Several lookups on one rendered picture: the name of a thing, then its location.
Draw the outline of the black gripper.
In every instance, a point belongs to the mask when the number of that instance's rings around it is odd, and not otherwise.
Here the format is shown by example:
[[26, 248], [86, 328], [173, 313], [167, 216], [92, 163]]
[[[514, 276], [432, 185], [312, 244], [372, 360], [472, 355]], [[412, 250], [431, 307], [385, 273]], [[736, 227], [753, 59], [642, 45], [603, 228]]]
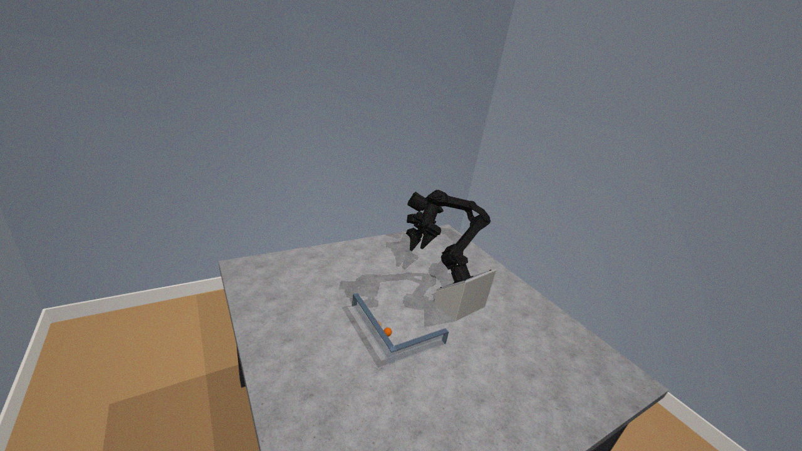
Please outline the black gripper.
[[[435, 217], [430, 214], [423, 214], [426, 217], [425, 225], [418, 224], [415, 228], [407, 229], [407, 235], [410, 237], [410, 251], [413, 251], [417, 244], [423, 237], [420, 248], [423, 249], [428, 243], [432, 242], [437, 235], [441, 233], [441, 228], [435, 223]], [[424, 236], [423, 236], [424, 235]]]

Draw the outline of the clear blue-grey l-shaped low wall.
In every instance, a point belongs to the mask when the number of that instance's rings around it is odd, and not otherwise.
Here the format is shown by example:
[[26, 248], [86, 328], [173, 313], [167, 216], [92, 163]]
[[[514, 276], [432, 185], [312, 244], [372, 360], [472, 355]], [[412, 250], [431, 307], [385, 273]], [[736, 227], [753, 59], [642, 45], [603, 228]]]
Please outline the clear blue-grey l-shaped low wall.
[[449, 330], [444, 328], [442, 330], [438, 330], [438, 331], [430, 332], [429, 334], [425, 334], [425, 336], [419, 336], [416, 339], [412, 339], [412, 340], [405, 341], [403, 343], [399, 343], [399, 345], [393, 345], [392, 341], [386, 335], [386, 333], [384, 332], [383, 328], [379, 325], [377, 319], [375, 319], [375, 317], [373, 317], [372, 312], [369, 310], [368, 306], [364, 303], [363, 299], [361, 299], [359, 294], [355, 293], [355, 294], [353, 294], [353, 297], [355, 297], [355, 299], [357, 299], [359, 305], [363, 308], [363, 310], [364, 310], [365, 314], [368, 316], [369, 320], [372, 321], [373, 326], [378, 331], [379, 336], [381, 336], [382, 339], [384, 340], [385, 345], [388, 346], [390, 352], [396, 352], [396, 351], [399, 351], [399, 350], [403, 350], [404, 348], [408, 348], [409, 346], [417, 345], [417, 343], [420, 343], [420, 342], [425, 341], [425, 340], [432, 339], [433, 337], [436, 337], [436, 336], [441, 336], [442, 334], [445, 334], [445, 333], [449, 332]]

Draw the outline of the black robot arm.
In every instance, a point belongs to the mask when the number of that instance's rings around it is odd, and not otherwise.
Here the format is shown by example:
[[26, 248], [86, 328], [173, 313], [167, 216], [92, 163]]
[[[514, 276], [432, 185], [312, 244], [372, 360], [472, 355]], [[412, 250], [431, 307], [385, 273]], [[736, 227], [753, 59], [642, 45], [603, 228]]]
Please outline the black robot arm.
[[[456, 244], [445, 248], [445, 251], [442, 253], [443, 255], [441, 255], [441, 260], [446, 268], [452, 270], [453, 283], [458, 283], [473, 277], [473, 275], [471, 276], [469, 274], [469, 269], [466, 266], [466, 263], [469, 263], [469, 259], [463, 255], [463, 251], [465, 247], [472, 242], [473, 238], [479, 232], [479, 229], [483, 229], [485, 226], [489, 225], [491, 222], [489, 214], [475, 202], [447, 196], [447, 194], [441, 190], [433, 191], [426, 198], [420, 196], [418, 192], [414, 192], [407, 205], [416, 209], [418, 212], [424, 210], [424, 213], [419, 212], [417, 214], [407, 215], [407, 223], [412, 223], [415, 227], [418, 224], [425, 225], [426, 217], [425, 215], [423, 216], [423, 214], [430, 214], [436, 218], [437, 213], [443, 213], [442, 206], [463, 209], [465, 213], [467, 213], [470, 228], [466, 230]], [[474, 217], [472, 209], [479, 215]]]

